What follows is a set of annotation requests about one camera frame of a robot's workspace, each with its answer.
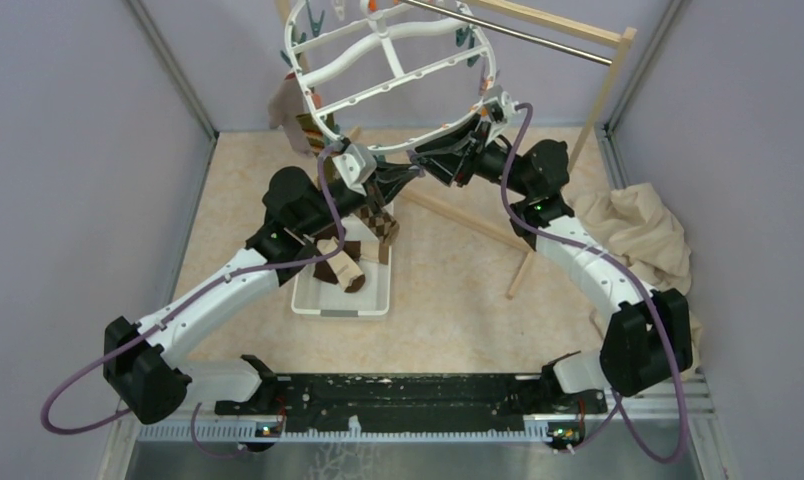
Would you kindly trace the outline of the white round clip hanger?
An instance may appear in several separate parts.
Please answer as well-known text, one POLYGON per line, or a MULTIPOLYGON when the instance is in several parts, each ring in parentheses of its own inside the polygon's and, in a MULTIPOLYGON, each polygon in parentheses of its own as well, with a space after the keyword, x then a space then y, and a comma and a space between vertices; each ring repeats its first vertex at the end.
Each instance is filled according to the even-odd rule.
MULTIPOLYGON (((435 4, 471 15, 461 1, 435 4)), ((401 1, 282 1, 281 56, 295 73, 309 113, 335 143, 342 120, 364 124, 378 114, 392 122, 422 105, 431 125, 393 143, 372 143, 395 154, 457 130, 480 116, 491 92, 504 91, 491 42, 481 27, 401 1)))

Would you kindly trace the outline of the brown checkered sock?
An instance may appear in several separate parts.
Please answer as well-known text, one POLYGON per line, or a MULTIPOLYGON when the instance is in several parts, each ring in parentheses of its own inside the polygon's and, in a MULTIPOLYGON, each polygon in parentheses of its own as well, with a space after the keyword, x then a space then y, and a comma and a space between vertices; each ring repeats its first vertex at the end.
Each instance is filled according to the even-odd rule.
POLYGON ((357 217, 376 239, 386 246, 394 244, 400 226, 390 212, 391 204, 379 195, 368 195, 365 205, 357 211, 357 217))

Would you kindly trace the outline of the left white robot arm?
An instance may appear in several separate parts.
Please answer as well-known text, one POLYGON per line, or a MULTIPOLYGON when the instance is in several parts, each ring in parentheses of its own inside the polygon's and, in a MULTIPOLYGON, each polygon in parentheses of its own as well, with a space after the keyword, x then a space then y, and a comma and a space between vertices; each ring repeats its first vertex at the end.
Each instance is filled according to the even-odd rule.
POLYGON ((343 234, 343 218, 361 208, 380 210, 417 174, 412 166, 381 162, 350 187, 342 178, 315 184, 296 166, 277 171, 263 197, 262 226, 224 266, 156 312, 136 322, 119 317, 106 327, 103 376, 129 413, 150 425, 205 403, 270 411, 278 388, 249 361, 192 367, 189 353, 246 306, 327 260, 314 243, 319 234, 343 234))

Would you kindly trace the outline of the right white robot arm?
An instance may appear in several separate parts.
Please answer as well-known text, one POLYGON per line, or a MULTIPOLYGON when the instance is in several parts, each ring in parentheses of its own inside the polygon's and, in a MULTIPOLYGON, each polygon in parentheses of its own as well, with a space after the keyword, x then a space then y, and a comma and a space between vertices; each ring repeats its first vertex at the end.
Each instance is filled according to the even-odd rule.
POLYGON ((499 186, 514 233, 569 276, 609 321, 602 346, 546 365, 541 398, 554 412, 568 411, 581 392, 610 389, 633 397, 666 381, 685 394, 682 372, 693 364, 687 302, 678 290, 660 291, 615 260, 585 230, 564 201, 569 180, 568 146, 544 139, 525 153, 496 134, 486 120, 411 149, 412 163, 447 186, 480 177, 499 186))

